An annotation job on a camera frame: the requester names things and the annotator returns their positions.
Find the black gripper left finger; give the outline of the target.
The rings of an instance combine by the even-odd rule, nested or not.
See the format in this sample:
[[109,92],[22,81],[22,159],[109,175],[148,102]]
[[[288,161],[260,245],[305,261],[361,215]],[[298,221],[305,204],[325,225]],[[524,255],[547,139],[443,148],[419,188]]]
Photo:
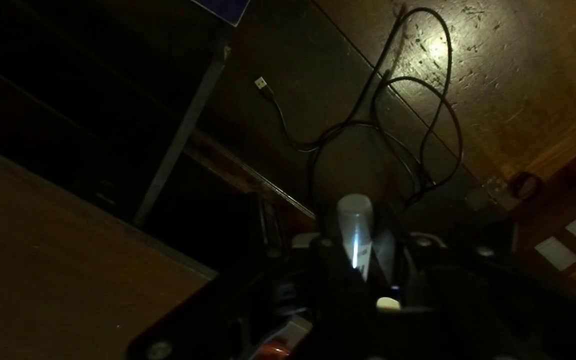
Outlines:
[[309,244],[309,268],[312,331],[300,343],[300,360],[366,360],[359,276],[327,238]]

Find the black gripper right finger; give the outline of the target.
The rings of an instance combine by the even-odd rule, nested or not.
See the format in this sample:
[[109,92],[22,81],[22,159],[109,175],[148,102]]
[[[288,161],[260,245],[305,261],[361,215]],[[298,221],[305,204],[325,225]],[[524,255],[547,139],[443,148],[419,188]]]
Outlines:
[[434,234],[412,231],[393,240],[387,292],[398,309],[382,309],[374,360],[473,360],[468,315],[470,272]]

